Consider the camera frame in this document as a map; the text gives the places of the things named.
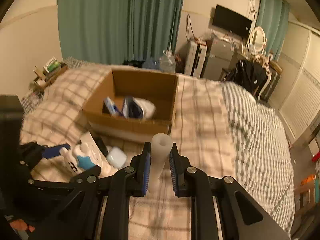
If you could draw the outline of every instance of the bed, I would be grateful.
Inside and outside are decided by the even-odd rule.
[[[90,129],[82,105],[113,68],[69,58],[70,70],[46,88],[33,107],[28,105],[21,143],[37,141],[53,146],[75,145]],[[290,235],[294,216],[293,169],[281,121],[271,108],[233,83],[212,82],[179,75],[176,116],[171,133],[179,153],[209,176],[230,175],[249,192]],[[102,136],[106,145],[118,146],[127,164],[143,145]],[[71,174],[63,157],[42,159],[33,169],[35,179],[66,182]],[[170,169],[161,175],[159,191],[130,198],[129,239],[190,239],[188,198],[176,198]]]

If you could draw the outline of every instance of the white cylindrical object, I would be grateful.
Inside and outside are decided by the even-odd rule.
[[[151,140],[151,167],[148,183],[150,193],[156,192],[159,188],[159,178],[169,158],[172,145],[171,137],[165,133],[157,133]]]

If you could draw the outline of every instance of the package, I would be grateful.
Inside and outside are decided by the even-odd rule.
[[[57,61],[55,57],[52,57],[44,66],[43,68],[46,70],[47,73],[50,73],[52,70],[60,67],[60,62]]]
[[[157,133],[170,135],[177,89],[178,76],[175,74],[112,70],[84,104],[83,112],[96,132],[143,143],[151,141]],[[153,103],[156,110],[152,118],[141,120],[102,113],[106,97],[121,109],[127,96]]]

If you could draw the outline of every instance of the green curtain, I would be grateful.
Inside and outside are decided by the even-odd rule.
[[[278,60],[284,37],[288,29],[290,5],[284,0],[260,0],[256,26],[261,26],[266,34],[266,55],[270,51]]]
[[[182,0],[58,0],[62,56],[104,63],[175,49]]]

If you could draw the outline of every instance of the television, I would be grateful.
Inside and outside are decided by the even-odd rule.
[[[212,22],[214,26],[237,34],[244,39],[249,36],[251,23],[252,20],[221,5],[217,5]]]

